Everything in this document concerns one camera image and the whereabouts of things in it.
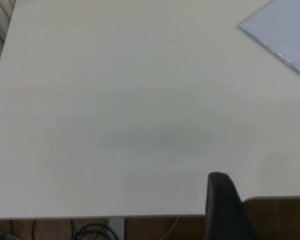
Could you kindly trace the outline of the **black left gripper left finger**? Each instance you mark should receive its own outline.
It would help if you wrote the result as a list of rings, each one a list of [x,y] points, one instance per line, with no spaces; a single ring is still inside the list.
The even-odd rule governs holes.
[[[207,179],[205,203],[206,240],[258,240],[231,178],[211,172]]]

